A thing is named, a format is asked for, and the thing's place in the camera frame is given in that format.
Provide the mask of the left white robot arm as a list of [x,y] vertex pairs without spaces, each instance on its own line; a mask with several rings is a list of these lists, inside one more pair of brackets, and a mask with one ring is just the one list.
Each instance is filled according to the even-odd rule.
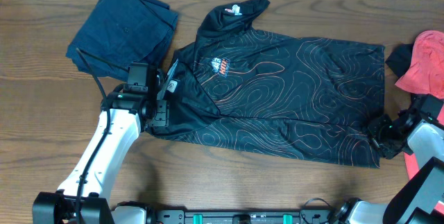
[[34,200],[34,223],[156,223],[153,208],[128,202],[111,209],[109,199],[123,160],[140,134],[169,123],[170,105],[145,95],[112,92],[74,170],[56,192]]

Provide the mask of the black orange patterned jersey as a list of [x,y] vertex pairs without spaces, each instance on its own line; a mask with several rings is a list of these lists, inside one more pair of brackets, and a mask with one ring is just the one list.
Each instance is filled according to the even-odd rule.
[[268,0],[217,6],[173,54],[154,137],[377,168],[366,132],[384,111],[384,47],[256,30]]

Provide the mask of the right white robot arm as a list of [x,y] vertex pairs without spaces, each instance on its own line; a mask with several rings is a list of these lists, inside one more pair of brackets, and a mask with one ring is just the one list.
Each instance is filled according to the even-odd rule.
[[404,154],[408,182],[388,204],[351,198],[331,215],[332,223],[443,222],[443,100],[416,95],[408,109],[392,120],[380,116],[368,123],[373,146],[386,159]]

